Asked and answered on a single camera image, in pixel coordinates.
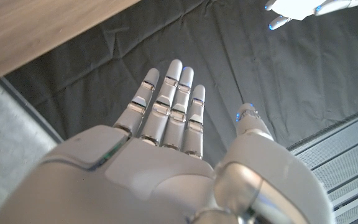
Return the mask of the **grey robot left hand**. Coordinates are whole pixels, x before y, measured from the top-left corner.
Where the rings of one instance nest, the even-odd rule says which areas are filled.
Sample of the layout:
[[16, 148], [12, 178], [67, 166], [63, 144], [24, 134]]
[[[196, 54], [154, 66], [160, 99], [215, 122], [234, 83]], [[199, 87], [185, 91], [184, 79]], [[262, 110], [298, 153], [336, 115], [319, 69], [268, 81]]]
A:
[[308, 16], [322, 16], [357, 6], [358, 0], [268, 0], [264, 9], [278, 14], [268, 25], [270, 30], [275, 30], [292, 20], [302, 21]]

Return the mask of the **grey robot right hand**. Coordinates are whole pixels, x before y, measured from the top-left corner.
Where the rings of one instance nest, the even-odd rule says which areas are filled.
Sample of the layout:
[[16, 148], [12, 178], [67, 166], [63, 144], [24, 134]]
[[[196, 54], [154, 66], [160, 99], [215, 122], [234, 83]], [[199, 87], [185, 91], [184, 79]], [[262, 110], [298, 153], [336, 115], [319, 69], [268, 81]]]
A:
[[59, 144], [0, 208], [0, 223], [334, 223], [312, 171], [277, 143], [251, 103], [212, 166], [203, 159], [206, 90], [173, 60], [148, 71], [112, 126]]

